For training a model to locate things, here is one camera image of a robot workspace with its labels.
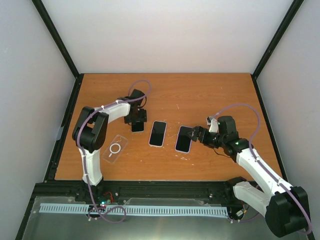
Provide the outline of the clear magsafe phone case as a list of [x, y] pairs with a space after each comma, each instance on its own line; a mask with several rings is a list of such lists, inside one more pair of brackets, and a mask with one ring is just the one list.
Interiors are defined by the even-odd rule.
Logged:
[[102, 159], [110, 164], [114, 164], [128, 145], [128, 142], [128, 139], [124, 136], [116, 135], [103, 153]]

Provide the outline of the black aluminium frame rail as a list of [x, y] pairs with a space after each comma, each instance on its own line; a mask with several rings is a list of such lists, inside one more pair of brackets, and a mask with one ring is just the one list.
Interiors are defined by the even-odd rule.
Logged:
[[[238, 207], [245, 202], [234, 197], [227, 181], [103, 181], [91, 189], [98, 204], [112, 200], [122, 205], [131, 198], [191, 199], [227, 207]], [[80, 180], [37, 183], [31, 197], [74, 197], [78, 202], [92, 202], [89, 187]]]

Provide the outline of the small green led circuit board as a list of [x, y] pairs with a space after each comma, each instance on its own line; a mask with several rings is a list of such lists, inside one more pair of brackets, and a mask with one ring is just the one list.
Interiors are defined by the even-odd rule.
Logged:
[[111, 192], [105, 192], [99, 199], [98, 199], [98, 205], [100, 207], [106, 207], [107, 205], [110, 205], [113, 203], [113, 195]]

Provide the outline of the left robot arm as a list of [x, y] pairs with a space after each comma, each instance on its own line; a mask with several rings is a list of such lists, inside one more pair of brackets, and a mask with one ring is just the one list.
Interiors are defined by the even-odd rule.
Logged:
[[131, 126], [132, 132], [142, 132], [147, 122], [147, 111], [143, 109], [147, 95], [134, 89], [129, 96], [120, 97], [114, 102], [100, 107], [85, 106], [78, 117], [72, 139], [81, 154], [82, 180], [90, 185], [86, 195], [92, 201], [103, 198], [104, 188], [99, 185], [103, 176], [100, 167], [100, 149], [104, 145], [108, 124], [123, 118]]

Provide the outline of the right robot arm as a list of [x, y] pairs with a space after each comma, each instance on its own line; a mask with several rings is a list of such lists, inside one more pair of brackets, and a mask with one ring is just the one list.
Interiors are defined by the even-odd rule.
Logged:
[[270, 231], [279, 238], [294, 232], [310, 234], [312, 225], [307, 192], [279, 176], [247, 139], [239, 137], [232, 116], [210, 116], [207, 125], [208, 128], [196, 126], [186, 135], [209, 148], [222, 148], [258, 185], [254, 187], [241, 177], [234, 178], [234, 197], [261, 214]]

